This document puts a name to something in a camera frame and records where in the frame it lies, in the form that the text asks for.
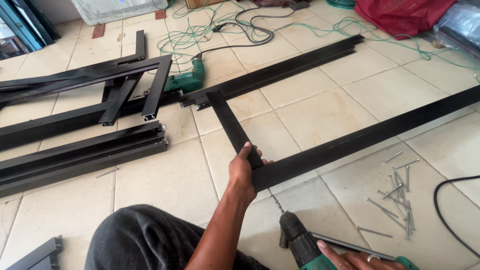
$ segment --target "green wire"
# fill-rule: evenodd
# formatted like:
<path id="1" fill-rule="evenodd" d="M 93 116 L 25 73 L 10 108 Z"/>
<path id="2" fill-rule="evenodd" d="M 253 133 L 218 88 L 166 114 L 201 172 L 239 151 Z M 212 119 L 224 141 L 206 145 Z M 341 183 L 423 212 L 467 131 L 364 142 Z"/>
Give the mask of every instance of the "green wire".
<path id="1" fill-rule="evenodd" d="M 172 0 L 172 2 L 170 2 L 168 4 L 168 6 L 165 8 L 165 10 L 167 8 L 171 7 L 174 11 L 174 13 L 172 14 L 173 18 L 177 18 L 177 19 L 178 18 L 183 18 L 183 17 L 187 16 L 188 14 L 190 14 L 191 12 L 199 12 L 199 11 L 204 10 L 204 9 L 208 10 L 208 11 L 211 11 L 213 13 L 213 15 L 211 16 L 210 23 L 208 25 L 190 26 L 190 20 L 187 19 L 188 27 L 187 27 L 187 30 L 185 30 L 185 32 L 182 32 L 182 31 L 169 32 L 168 36 L 165 39 L 163 39 L 163 40 L 161 40 L 157 43 L 157 48 L 160 51 L 159 55 L 174 54 L 176 59 L 173 62 L 173 64 L 177 65 L 179 67 L 179 69 L 180 69 L 180 65 L 188 64 L 189 62 L 191 62 L 192 61 L 191 58 L 193 57 L 193 55 L 188 54 L 188 53 L 181 53 L 181 52 L 179 52 L 179 50 L 188 49 L 188 48 L 191 48 L 192 46 L 196 46 L 197 49 L 201 52 L 202 49 L 200 48 L 199 43 L 207 42 L 213 37 L 213 33 L 214 33 L 213 32 L 213 27 L 215 27 L 215 25 L 219 25 L 219 24 L 227 23 L 227 22 L 236 22 L 234 18 L 239 12 L 230 12 L 230 13 L 227 13 L 227 14 L 219 17 L 219 18 L 216 18 L 216 14 L 217 14 L 218 10 L 220 10 L 220 8 L 226 2 L 228 2 L 230 4 L 234 4 L 238 8 L 240 8 L 241 11 L 239 11 L 239 12 L 242 12 L 242 11 L 245 10 L 243 7 L 238 5 L 236 2 L 228 1 L 228 0 L 224 0 L 223 2 L 221 2 L 220 5 L 218 7 L 216 7 L 215 9 L 213 9 L 211 6 L 202 6 L 202 7 L 196 8 L 196 9 L 189 10 L 185 4 L 181 4 L 181 3 L 178 3 L 178 2 L 175 2 L 174 0 Z M 181 6 L 180 6 L 180 8 L 175 10 L 174 9 L 174 4 L 176 6 L 179 6 L 179 5 L 181 5 Z M 262 40 L 267 40 L 269 38 L 270 34 L 257 33 L 255 31 L 255 29 L 253 28 L 251 22 L 242 21 L 240 19 L 239 19 L 239 21 L 248 25 L 248 26 L 246 26 L 245 30 L 247 31 L 247 33 L 249 33 L 249 36 L 252 40 L 261 42 Z M 317 37 L 324 37 L 324 36 L 327 36 L 327 35 L 329 35 L 333 32 L 340 33 L 340 34 L 342 34 L 344 36 L 347 36 L 347 37 L 352 37 L 352 36 L 355 36 L 357 34 L 360 34 L 360 33 L 364 32 L 364 30 L 366 30 L 373 36 L 373 38 L 366 38 L 365 40 L 384 41 L 384 42 L 400 45 L 400 46 L 403 46 L 407 49 L 417 51 L 422 59 L 431 60 L 432 56 L 436 56 L 436 57 L 446 61 L 449 64 L 452 64 L 452 65 L 455 65 L 455 66 L 458 66 L 458 67 L 462 67 L 462 68 L 471 69 L 474 72 L 474 78 L 480 84 L 480 80 L 477 78 L 477 67 L 476 67 L 476 64 L 475 64 L 475 59 L 473 57 L 471 57 L 470 55 L 468 55 L 468 54 L 466 54 L 466 53 L 464 53 L 464 52 L 462 52 L 461 50 L 458 50 L 458 49 L 454 49 L 454 50 L 458 50 L 458 51 L 462 52 L 464 55 L 466 55 L 471 60 L 472 66 L 464 66 L 464 65 L 456 64 L 456 63 L 454 63 L 452 61 L 449 61 L 449 60 L 445 59 L 444 57 L 438 55 L 441 52 L 448 51 L 448 50 L 451 50 L 451 49 L 439 49 L 439 50 L 435 50 L 435 51 L 423 51 L 423 50 L 420 49 L 418 41 L 414 37 L 406 35 L 406 34 L 395 35 L 395 36 L 392 36 L 392 37 L 389 37 L 389 38 L 381 38 L 381 37 L 379 37 L 379 36 L 377 36 L 376 34 L 373 33 L 373 30 L 377 29 L 373 24 L 371 24 L 369 22 L 366 22 L 366 21 L 359 21 L 359 20 L 357 20 L 355 18 L 352 18 L 352 17 L 343 18 L 340 22 L 334 24 L 332 29 L 320 29 L 320 28 L 317 28 L 317 27 L 314 27 L 314 26 L 311 26 L 311 25 L 303 24 L 303 23 L 292 23 L 292 24 L 282 26 L 278 29 L 275 29 L 272 32 L 276 32 L 278 30 L 281 30 L 281 29 L 284 29 L 284 28 L 287 28 L 287 27 L 290 27 L 290 26 L 293 26 L 293 25 L 306 27 L 309 30 L 311 30 Z M 359 27 L 359 32 L 355 35 L 351 35 L 351 34 L 347 33 L 346 31 L 344 31 L 344 29 L 346 27 L 350 26 L 350 25 L 357 25 Z M 241 30 L 239 30 L 238 32 L 222 31 L 222 33 L 242 34 L 242 35 L 245 34 Z M 407 46 L 407 45 L 402 44 L 400 42 L 392 41 L 392 38 L 399 37 L 399 36 L 405 36 L 405 37 L 408 37 L 408 38 L 412 39 L 415 42 L 415 46 L 410 47 L 410 46 Z M 165 46 L 167 46 L 168 44 L 172 45 L 173 51 L 169 51 L 169 50 L 165 49 Z M 185 61 L 185 62 L 179 63 L 178 60 L 181 59 L 183 56 L 188 56 L 187 57 L 188 60 Z M 181 73 L 181 72 L 190 70 L 192 67 L 190 67 L 188 69 L 176 71 L 176 72 L 175 71 L 171 71 L 171 72 Z"/>

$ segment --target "tiled floor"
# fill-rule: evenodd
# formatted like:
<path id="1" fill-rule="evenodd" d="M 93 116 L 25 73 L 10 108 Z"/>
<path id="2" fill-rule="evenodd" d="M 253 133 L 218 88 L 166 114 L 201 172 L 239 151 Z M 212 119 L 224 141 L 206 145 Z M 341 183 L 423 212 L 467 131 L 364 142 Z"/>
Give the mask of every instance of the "tiled floor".
<path id="1" fill-rule="evenodd" d="M 253 7 L 242 0 L 243 8 Z M 240 7 L 226 2 L 215 18 Z M 289 9 L 269 8 L 242 15 L 284 15 Z M 179 18 L 172 9 L 167 18 L 155 20 L 153 13 L 108 23 L 105 35 L 91 39 L 93 27 L 82 21 L 58 25 L 62 39 L 28 55 L 0 61 L 0 79 L 11 80 L 54 74 L 134 53 L 135 32 L 145 30 L 147 57 L 159 55 L 157 43 L 171 31 L 210 22 L 211 10 L 198 10 Z M 321 29 L 344 17 L 360 18 L 353 11 L 337 10 L 324 0 L 313 0 L 306 10 L 287 18 L 255 18 L 254 24 L 275 29 L 290 23 L 304 23 Z M 227 26 L 226 32 L 239 32 Z M 344 29 L 350 34 L 359 28 Z M 386 38 L 380 30 L 375 35 Z M 372 34 L 365 33 L 367 38 Z M 332 33 L 317 37 L 300 25 L 275 33 L 266 45 L 255 48 L 222 49 L 204 54 L 205 87 L 245 75 L 282 60 L 343 39 Z M 417 39 L 420 49 L 434 51 Z M 248 44 L 233 33 L 215 33 L 199 44 L 200 49 Z M 414 46 L 412 40 L 401 42 Z M 196 54 L 198 47 L 166 47 Z M 384 121 L 406 111 L 477 85 L 471 70 L 433 57 L 423 60 L 402 46 L 367 40 L 357 53 L 314 68 L 275 84 L 228 101 L 250 139 L 265 158 L 279 160 L 332 139 Z M 456 51 L 441 53 L 462 65 L 471 62 Z M 178 71 L 183 66 L 172 66 Z M 145 74 L 134 94 L 151 85 Z M 0 110 L 0 127 L 99 103 L 101 84 L 32 100 Z M 432 194 L 445 179 L 480 174 L 480 105 L 464 108 L 414 130 L 388 139 L 314 171 L 271 188 L 283 208 L 295 212 L 305 226 L 356 245 L 393 256 L 406 256 L 422 270 L 479 270 L 480 259 L 460 245 L 438 219 Z M 0 269 L 53 236 L 64 237 L 60 255 L 64 270 L 82 269 L 90 238 L 99 223 L 118 208 L 147 203 L 205 227 L 228 182 L 228 163 L 234 156 L 227 136 L 211 108 L 196 111 L 172 104 L 160 108 L 159 120 L 166 124 L 168 151 L 0 199 L 2 230 Z M 144 123 L 139 114 L 120 118 L 113 127 L 92 126 L 69 134 L 0 152 L 0 160 L 25 155 L 69 142 L 109 133 Z M 382 160 L 403 151 L 388 165 Z M 404 231 L 365 199 L 396 211 L 382 201 L 377 190 L 391 189 L 387 177 L 391 166 L 414 159 L 410 167 L 412 204 L 416 231 L 410 241 Z M 439 193 L 446 221 L 472 248 L 480 250 L 480 180 L 448 184 Z M 296 269 L 288 250 L 278 247 L 280 211 L 266 191 L 247 210 L 239 249 L 271 269 Z M 356 226 L 394 236 L 385 238 L 358 232 Z"/>

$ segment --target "drill bit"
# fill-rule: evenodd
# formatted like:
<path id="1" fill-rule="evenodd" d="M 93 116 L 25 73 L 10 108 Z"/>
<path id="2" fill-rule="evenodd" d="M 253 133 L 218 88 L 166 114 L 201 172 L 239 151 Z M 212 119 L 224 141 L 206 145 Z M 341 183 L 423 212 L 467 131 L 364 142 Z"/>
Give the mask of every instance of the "drill bit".
<path id="1" fill-rule="evenodd" d="M 280 211 L 282 211 L 282 215 L 285 214 L 285 211 L 283 210 L 282 206 L 280 205 L 278 200 L 275 198 L 275 196 L 272 194 L 272 191 L 270 191 L 270 188 L 268 188 L 267 190 L 270 193 L 270 196 L 273 197 L 273 200 L 275 201 L 276 205 L 278 206 L 278 209 L 280 209 Z"/>

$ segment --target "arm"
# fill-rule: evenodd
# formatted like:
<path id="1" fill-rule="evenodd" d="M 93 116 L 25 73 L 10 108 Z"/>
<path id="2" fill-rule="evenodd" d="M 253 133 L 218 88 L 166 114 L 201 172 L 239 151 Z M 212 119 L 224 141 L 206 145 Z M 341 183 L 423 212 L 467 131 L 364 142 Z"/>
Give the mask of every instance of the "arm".
<path id="1" fill-rule="evenodd" d="M 190 258 L 186 270 L 233 268 L 245 211 L 257 197 L 252 185 L 252 168 L 247 161 L 251 149 L 251 143 L 247 142 L 240 153 L 230 162 L 228 166 L 230 180 L 227 188 Z M 261 151 L 257 150 L 257 152 L 260 156 L 262 155 Z"/>

